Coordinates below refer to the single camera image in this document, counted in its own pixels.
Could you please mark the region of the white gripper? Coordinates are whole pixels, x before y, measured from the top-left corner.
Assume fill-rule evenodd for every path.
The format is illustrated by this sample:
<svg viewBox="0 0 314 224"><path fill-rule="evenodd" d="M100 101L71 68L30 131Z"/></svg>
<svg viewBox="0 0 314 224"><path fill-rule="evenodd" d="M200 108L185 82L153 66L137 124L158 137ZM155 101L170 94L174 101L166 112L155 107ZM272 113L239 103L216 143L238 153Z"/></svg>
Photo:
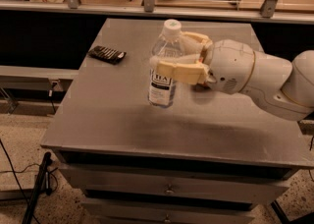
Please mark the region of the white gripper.
<svg viewBox="0 0 314 224"><path fill-rule="evenodd" d="M150 67L157 74L183 84L204 84L209 71L208 86L227 94L238 93L245 87L255 62L250 46L230 39L213 45L207 35L190 31L182 32L181 43L187 55L176 58L152 56ZM200 57L206 56L205 65Z"/></svg>

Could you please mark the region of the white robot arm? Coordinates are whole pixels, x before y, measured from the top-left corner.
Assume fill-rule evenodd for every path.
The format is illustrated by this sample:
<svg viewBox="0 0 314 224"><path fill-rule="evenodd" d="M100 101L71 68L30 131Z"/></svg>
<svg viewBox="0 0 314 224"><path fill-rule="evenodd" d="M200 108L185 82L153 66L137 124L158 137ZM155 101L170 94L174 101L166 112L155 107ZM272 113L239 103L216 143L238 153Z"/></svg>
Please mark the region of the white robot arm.
<svg viewBox="0 0 314 224"><path fill-rule="evenodd" d="M176 83L209 87L226 94L242 93L260 109L277 117L299 121L313 112L309 80L301 86L292 62L224 39L212 41L194 32L161 33L150 56L149 101L169 107Z"/></svg>

